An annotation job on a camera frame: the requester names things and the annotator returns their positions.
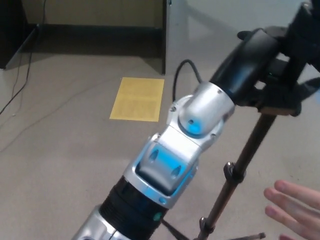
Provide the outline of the person bare hand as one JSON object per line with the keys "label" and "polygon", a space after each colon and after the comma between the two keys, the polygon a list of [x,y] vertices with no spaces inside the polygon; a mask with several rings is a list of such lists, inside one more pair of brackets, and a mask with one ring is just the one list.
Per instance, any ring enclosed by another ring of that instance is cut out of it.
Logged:
{"label": "person bare hand", "polygon": [[320,192],[285,180],[277,180],[263,192],[273,205],[265,214],[305,240],[320,238]]}

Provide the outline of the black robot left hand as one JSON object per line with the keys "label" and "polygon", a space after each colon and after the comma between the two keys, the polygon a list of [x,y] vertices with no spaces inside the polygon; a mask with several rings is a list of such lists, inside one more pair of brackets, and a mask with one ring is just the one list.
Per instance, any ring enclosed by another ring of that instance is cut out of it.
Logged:
{"label": "black robot left hand", "polygon": [[247,33],[210,82],[237,106],[257,108],[266,115],[298,116],[302,101],[297,81],[306,63],[296,57],[277,59],[283,43],[263,29]]}

